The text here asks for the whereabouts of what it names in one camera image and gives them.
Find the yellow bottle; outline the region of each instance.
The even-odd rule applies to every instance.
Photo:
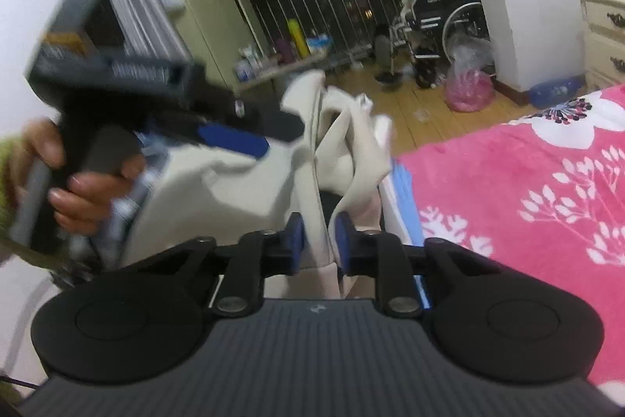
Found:
[[[310,50],[308,50],[308,45],[306,44],[306,39],[302,34],[302,29],[295,18],[289,19],[289,32],[291,33],[291,38],[293,38],[293,42],[298,49],[299,57],[301,59],[308,57],[311,53]]]

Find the drawer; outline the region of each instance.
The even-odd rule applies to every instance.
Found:
[[[618,83],[625,82],[625,43],[586,33],[586,69]]]
[[[615,85],[615,83],[610,79],[593,71],[586,72],[586,83],[588,84],[588,92],[594,92],[599,89],[607,89],[608,87]]]
[[[589,24],[615,32],[625,40],[625,8],[586,2],[586,19]]]

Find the metal screw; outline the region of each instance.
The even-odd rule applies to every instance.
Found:
[[[224,313],[240,313],[248,307],[248,302],[242,297],[223,297],[217,303],[217,309]]]
[[[421,306],[412,297],[393,297],[389,300],[389,308],[395,313],[408,314],[418,311]]]

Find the drawer handle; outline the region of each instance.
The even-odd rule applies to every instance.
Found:
[[[610,57],[610,60],[619,73],[625,73],[625,60],[617,59],[616,57]]]
[[[615,26],[621,29],[625,27],[625,18],[621,13],[608,13],[607,18],[609,18]]]

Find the black round pad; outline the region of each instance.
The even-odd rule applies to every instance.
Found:
[[[51,371],[88,383],[130,383],[184,360],[202,335],[202,311],[166,276],[110,274],[43,305],[30,334]]]
[[[601,318],[588,304],[515,274],[466,278],[435,308],[432,325],[456,363],[507,383],[585,376],[603,343]]]

